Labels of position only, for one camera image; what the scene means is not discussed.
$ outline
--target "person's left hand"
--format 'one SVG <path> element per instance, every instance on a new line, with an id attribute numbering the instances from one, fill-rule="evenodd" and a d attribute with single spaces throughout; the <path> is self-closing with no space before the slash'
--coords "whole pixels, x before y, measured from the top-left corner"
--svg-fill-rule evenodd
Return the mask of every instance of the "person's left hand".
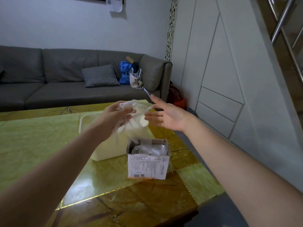
<path id="1" fill-rule="evenodd" d="M 126 101 L 118 101 L 108 106 L 101 116 L 91 124 L 91 128 L 102 132 L 102 142 L 111 136 L 114 129 L 123 126 L 132 118 L 131 113 L 135 112 L 132 107 L 125 107 L 122 110 L 117 111 L 119 103 L 124 102 Z"/>

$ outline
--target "metal railing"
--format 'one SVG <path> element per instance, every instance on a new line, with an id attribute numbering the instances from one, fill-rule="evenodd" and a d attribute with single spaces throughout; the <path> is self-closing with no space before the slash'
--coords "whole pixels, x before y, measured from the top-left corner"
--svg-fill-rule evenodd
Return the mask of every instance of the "metal railing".
<path id="1" fill-rule="evenodd" d="M 271 36 L 271 43 L 274 45 L 275 42 L 276 42 L 276 40 L 277 40 L 278 35 L 280 33 L 282 33 L 284 41 L 285 41 L 286 46 L 287 46 L 287 49 L 288 49 L 288 51 L 290 53 L 291 59 L 293 60 L 294 67 L 295 67 L 295 69 L 297 71 L 297 74 L 299 76 L 301 85 L 303 87 L 303 74 L 302 74 L 303 70 L 301 70 L 301 68 L 300 68 L 300 66 L 299 66 L 299 64 L 297 62 L 296 56 L 294 55 L 294 52 L 292 50 L 294 48 L 294 46 L 296 45 L 299 37 L 301 36 L 301 33 L 303 31 L 303 26 L 302 26 L 300 32 L 298 33 L 297 38 L 296 38 L 296 40 L 295 40 L 295 42 L 293 43 L 292 46 L 290 45 L 290 42 L 289 42 L 289 40 L 288 40 L 288 38 L 287 38 L 287 36 L 285 34 L 285 31 L 283 29 L 283 23 L 284 23 L 287 15 L 288 15 L 288 13 L 290 11 L 290 8 L 292 7 L 294 1 L 295 0 L 287 0 L 286 5 L 285 5 L 282 13 L 279 15 L 278 12 L 276 11 L 276 8 L 275 8 L 275 1 L 274 0 L 268 0 L 268 2 L 270 4 L 270 7 L 271 7 L 271 10 L 272 10 L 272 12 L 273 12 L 273 14 L 275 16 L 276 21 L 277 21 L 277 25 L 275 27 L 275 30 L 274 30 L 272 36 Z"/>

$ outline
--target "blue bag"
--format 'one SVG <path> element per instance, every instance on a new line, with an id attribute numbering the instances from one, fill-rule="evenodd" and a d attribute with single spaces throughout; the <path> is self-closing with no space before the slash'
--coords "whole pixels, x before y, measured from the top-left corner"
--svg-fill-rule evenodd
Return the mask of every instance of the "blue bag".
<path id="1" fill-rule="evenodd" d="M 134 69 L 134 73 L 138 72 L 137 67 L 139 67 L 139 62 L 133 64 L 127 61 L 121 61 L 119 64 L 120 71 L 122 72 L 121 79 L 119 80 L 120 84 L 130 84 L 129 82 L 129 73 L 131 68 Z"/>

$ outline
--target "person's right hand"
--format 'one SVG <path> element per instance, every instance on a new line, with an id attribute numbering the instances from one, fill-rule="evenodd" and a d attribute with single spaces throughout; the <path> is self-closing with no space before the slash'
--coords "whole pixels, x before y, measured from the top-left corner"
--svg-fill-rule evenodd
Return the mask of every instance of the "person's right hand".
<path id="1" fill-rule="evenodd" d="M 189 112 L 170 103 L 165 103 L 154 95 L 151 95 L 151 100 L 155 103 L 153 108 L 162 108 L 164 110 L 145 114 L 145 120 L 150 121 L 151 125 L 184 132 L 189 120 L 195 118 Z"/>

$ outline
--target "cabinet drawer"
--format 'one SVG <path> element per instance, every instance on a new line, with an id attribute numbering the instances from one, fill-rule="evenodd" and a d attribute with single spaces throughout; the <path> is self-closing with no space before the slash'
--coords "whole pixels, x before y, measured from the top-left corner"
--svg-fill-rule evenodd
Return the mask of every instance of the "cabinet drawer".
<path id="1" fill-rule="evenodd" d="M 210 91 L 204 87 L 201 88 L 199 102 L 210 107 L 219 114 L 235 121 L 242 104 Z"/>
<path id="2" fill-rule="evenodd" d="M 208 125 L 216 129 L 225 137 L 229 137 L 229 134 L 234 126 L 232 121 L 223 117 L 212 109 L 209 109 L 200 102 L 198 102 L 196 113 L 198 117 L 205 121 Z"/>

